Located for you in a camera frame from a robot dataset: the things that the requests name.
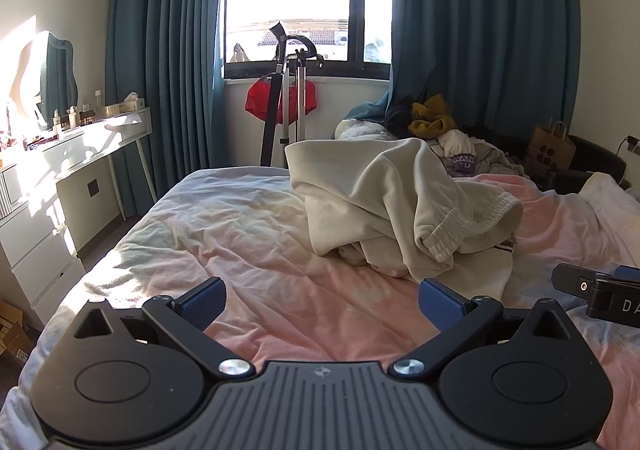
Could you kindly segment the black garment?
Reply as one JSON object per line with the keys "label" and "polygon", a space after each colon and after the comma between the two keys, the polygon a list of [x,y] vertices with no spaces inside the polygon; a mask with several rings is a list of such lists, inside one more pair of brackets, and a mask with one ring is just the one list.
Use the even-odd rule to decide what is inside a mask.
{"label": "black garment", "polygon": [[385,111],[384,126],[387,131],[397,138],[411,137],[410,125],[413,100],[410,96],[391,102]]}

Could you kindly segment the white puffy comforter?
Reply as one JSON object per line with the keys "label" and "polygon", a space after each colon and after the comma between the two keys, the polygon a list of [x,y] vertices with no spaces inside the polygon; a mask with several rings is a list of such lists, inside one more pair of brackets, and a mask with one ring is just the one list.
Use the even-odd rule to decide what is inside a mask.
{"label": "white puffy comforter", "polygon": [[397,137],[387,131],[382,124],[366,120],[345,119],[337,124],[334,131],[337,140],[374,139],[396,140]]}

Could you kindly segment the cream zip-up jacket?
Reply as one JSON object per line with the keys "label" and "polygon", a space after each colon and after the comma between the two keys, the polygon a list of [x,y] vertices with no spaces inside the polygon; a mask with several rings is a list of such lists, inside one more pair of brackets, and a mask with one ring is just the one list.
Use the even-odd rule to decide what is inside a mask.
{"label": "cream zip-up jacket", "polygon": [[422,140],[305,140],[285,150],[314,253],[463,296],[502,296],[523,204],[451,177]]}

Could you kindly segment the cardboard box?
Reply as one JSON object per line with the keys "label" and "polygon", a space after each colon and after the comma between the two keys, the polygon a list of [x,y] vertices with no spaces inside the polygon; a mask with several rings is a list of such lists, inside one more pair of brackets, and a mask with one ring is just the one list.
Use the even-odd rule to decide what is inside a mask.
{"label": "cardboard box", "polygon": [[6,302],[0,302],[1,359],[23,368],[35,347],[25,331],[24,313]]}

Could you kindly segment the brown paper bag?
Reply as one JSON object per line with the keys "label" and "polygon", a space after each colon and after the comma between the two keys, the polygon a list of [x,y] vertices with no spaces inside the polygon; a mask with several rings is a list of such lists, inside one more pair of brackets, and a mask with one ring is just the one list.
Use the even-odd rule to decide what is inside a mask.
{"label": "brown paper bag", "polygon": [[540,189],[548,189],[559,170],[570,167],[576,146],[568,136],[568,127],[555,121],[547,127],[534,127],[525,157],[525,171]]}

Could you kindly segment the left teal curtain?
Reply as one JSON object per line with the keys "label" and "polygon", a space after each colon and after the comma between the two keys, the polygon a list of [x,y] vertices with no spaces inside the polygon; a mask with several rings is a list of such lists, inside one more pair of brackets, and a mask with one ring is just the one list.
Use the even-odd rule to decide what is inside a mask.
{"label": "left teal curtain", "polygon": [[145,101],[152,133],[115,155],[127,216],[145,215],[186,175],[230,163],[220,0],[111,0],[105,101]]}

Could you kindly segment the mustard yellow garment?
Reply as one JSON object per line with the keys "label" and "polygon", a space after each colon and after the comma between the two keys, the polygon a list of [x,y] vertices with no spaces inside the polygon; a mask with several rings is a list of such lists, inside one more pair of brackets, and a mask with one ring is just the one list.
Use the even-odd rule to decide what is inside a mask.
{"label": "mustard yellow garment", "polygon": [[436,94],[424,103],[413,103],[410,112],[409,132],[421,139],[434,139],[453,129],[457,124],[442,94]]}

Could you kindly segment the white vanity desk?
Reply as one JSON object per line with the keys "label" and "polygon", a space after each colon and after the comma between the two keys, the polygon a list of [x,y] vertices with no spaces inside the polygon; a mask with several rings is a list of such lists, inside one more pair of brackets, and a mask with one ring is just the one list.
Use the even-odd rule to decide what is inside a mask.
{"label": "white vanity desk", "polygon": [[102,230],[112,221],[105,200],[89,195],[96,170],[110,171],[103,189],[122,209],[113,155],[134,145],[157,200],[142,145],[151,133],[145,108],[73,129],[1,166],[1,298],[24,311],[32,327],[42,328],[85,274],[78,227]]}

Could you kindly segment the metal clothes rack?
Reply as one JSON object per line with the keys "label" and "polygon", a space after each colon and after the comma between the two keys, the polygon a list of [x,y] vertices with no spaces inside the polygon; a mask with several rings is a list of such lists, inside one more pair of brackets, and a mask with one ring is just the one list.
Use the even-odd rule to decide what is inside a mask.
{"label": "metal clothes rack", "polygon": [[270,28],[270,32],[277,40],[276,71],[270,74],[260,166],[272,163],[278,125],[282,126],[279,143],[283,153],[291,144],[292,124],[296,125],[296,140],[305,139],[307,64],[314,62],[318,68],[324,64],[316,44],[307,36],[288,34],[280,21]]}

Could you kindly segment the vanity mirror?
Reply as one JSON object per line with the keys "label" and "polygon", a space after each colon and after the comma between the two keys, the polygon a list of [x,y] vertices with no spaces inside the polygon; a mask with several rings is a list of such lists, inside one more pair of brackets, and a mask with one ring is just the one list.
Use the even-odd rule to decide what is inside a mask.
{"label": "vanity mirror", "polygon": [[40,31],[21,51],[10,97],[29,132],[43,132],[78,104],[74,47],[49,30]]}

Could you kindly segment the teal curtain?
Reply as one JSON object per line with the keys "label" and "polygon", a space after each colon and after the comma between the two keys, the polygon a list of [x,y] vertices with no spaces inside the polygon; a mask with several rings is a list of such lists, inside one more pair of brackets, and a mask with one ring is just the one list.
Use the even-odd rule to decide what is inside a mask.
{"label": "teal curtain", "polygon": [[440,94],[460,125],[570,124],[579,58],[579,0],[393,0],[390,102]]}
{"label": "teal curtain", "polygon": [[230,163],[220,0],[111,0],[105,101],[145,101],[152,133],[115,155],[127,216],[145,215],[186,175]]}

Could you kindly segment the black chair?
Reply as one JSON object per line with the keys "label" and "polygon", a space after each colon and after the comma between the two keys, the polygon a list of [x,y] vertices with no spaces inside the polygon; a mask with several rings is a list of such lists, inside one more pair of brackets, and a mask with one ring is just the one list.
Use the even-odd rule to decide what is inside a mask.
{"label": "black chair", "polygon": [[578,193],[594,173],[612,176],[617,183],[624,179],[627,164],[614,152],[591,143],[579,136],[568,137],[575,146],[575,152],[567,169],[551,171],[547,184],[559,195]]}

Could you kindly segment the right teal curtain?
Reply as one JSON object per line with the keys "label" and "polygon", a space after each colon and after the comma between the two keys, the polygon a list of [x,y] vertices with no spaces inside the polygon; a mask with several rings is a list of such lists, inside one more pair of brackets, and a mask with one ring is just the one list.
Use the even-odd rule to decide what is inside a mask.
{"label": "right teal curtain", "polygon": [[570,124],[579,58],[579,0],[393,0],[390,102],[440,94],[460,125]]}

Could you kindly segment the pastel pillow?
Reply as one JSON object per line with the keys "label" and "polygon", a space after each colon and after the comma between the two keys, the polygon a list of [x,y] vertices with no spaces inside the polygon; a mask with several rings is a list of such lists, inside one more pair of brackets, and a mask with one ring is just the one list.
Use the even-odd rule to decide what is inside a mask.
{"label": "pastel pillow", "polygon": [[638,259],[639,202],[604,173],[591,175],[579,196],[593,209],[604,230],[630,257]]}

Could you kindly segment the wall socket with plug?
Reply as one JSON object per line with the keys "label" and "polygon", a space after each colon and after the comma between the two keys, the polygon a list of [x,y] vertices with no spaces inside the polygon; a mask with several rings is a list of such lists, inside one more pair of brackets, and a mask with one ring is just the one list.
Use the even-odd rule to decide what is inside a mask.
{"label": "wall socket with plug", "polygon": [[622,151],[623,148],[626,148],[629,152],[631,153],[635,153],[636,155],[638,155],[639,153],[639,140],[637,137],[634,137],[632,135],[628,135],[626,136],[618,145],[617,150],[616,150],[616,155],[620,154],[620,151]]}

